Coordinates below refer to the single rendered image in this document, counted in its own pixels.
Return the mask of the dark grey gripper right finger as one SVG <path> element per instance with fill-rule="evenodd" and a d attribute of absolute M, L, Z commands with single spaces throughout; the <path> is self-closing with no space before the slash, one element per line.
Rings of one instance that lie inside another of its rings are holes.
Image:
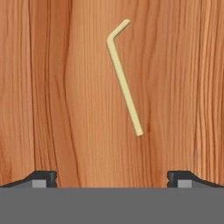
<path fill-rule="evenodd" d="M 170 188 L 224 188 L 224 185 L 201 179 L 191 171 L 168 171 L 167 179 L 167 186 Z"/>

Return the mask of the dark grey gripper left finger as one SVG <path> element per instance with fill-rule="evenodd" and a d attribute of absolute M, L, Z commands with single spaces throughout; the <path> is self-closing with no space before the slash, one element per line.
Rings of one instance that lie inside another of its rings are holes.
<path fill-rule="evenodd" d="M 0 185 L 0 188 L 56 188 L 56 171 L 33 171 L 23 179 Z"/>

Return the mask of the beige bent drinking straw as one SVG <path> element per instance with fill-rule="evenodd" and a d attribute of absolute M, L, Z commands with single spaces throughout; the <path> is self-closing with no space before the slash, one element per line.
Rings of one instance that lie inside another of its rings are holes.
<path fill-rule="evenodd" d="M 120 89 L 122 91 L 123 99 L 125 101 L 127 110 L 129 112 L 129 118 L 132 122 L 135 134 L 139 137 L 144 131 L 140 123 L 137 110 L 133 99 L 131 97 L 130 88 L 128 82 L 126 81 L 125 74 L 123 71 L 122 63 L 119 59 L 118 52 L 116 50 L 116 37 L 130 24 L 129 19 L 124 19 L 107 37 L 106 45 L 108 48 L 108 53 L 110 55 L 113 67 L 115 69 L 116 78 L 119 82 Z"/>

